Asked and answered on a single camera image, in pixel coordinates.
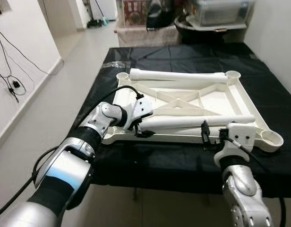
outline white plastic rod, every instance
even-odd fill
[[[181,73],[181,72],[160,72],[140,69],[130,70],[131,80],[195,80],[213,83],[226,83],[228,77],[223,72],[211,74]]]
[[[224,126],[231,122],[252,123],[256,119],[253,115],[236,115],[236,116],[156,116],[142,120],[140,127],[147,129],[175,129],[200,127],[206,121],[209,126]]]

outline transparent plastic container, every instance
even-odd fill
[[[193,0],[200,26],[244,24],[254,0]]]

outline baseboard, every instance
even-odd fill
[[[85,31],[85,27],[80,27],[80,28],[77,28],[76,30],[77,30],[77,32],[83,32],[83,31]]]
[[[59,57],[59,59],[56,61],[56,63],[51,67],[49,70],[49,74],[55,74],[60,67],[63,65],[63,59]],[[2,133],[0,134],[0,149],[3,146],[3,144],[6,142],[16,125],[19,123],[29,106],[32,104],[32,102],[35,100],[37,95],[40,93],[40,91],[45,87],[45,85],[48,82],[49,77],[51,77],[49,74],[45,75],[44,78],[40,81],[40,83],[35,87],[35,90],[29,95],[29,97],[26,99],[25,103],[18,109],[18,111],[15,113],[11,121],[6,125],[6,127],[3,129]]]

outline black table cover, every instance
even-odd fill
[[[240,72],[240,81],[265,122],[284,139],[275,153],[253,149],[271,171],[267,175],[251,161],[254,176],[265,197],[291,197],[291,95],[245,44],[111,48],[72,128],[99,98],[117,87],[116,74],[130,68]],[[96,151],[93,183],[220,194],[222,178],[213,157],[214,152],[202,144],[117,141]]]

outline white wall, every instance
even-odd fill
[[[77,25],[79,21],[74,19],[73,12],[76,13],[76,11],[75,6],[74,8],[70,6],[72,1],[75,0],[38,0],[54,38],[76,33],[77,26],[82,26],[81,22]]]
[[[244,42],[291,93],[291,0],[257,0]]]
[[[83,25],[83,28],[87,28],[87,23],[90,21],[90,15],[88,14],[86,7],[83,4],[82,0],[76,0],[76,5],[78,8],[79,16],[81,19],[81,23]]]
[[[11,11],[0,15],[0,31],[41,69],[48,72],[60,61],[60,54],[35,0],[8,0]],[[0,79],[0,137],[13,122],[19,111],[32,97],[40,84],[47,77],[26,61],[13,47],[3,39],[7,53],[24,68],[33,82],[9,58],[12,74],[19,77],[28,92],[19,96],[19,103],[10,95],[7,85]],[[8,75],[7,65],[0,47],[0,72]]]
[[[116,0],[97,0],[103,15],[109,20],[115,20],[117,18],[117,5]],[[103,16],[95,2],[95,0],[90,0],[90,5],[92,9],[93,18],[102,19]]]
[[[74,18],[74,21],[75,21],[76,28],[77,29],[83,29],[84,25],[83,25],[83,22],[82,22],[82,18],[81,18],[80,12],[78,10],[77,1],[76,0],[69,0],[69,5],[70,5],[71,10],[72,10],[72,15],[73,15],[73,18]]]

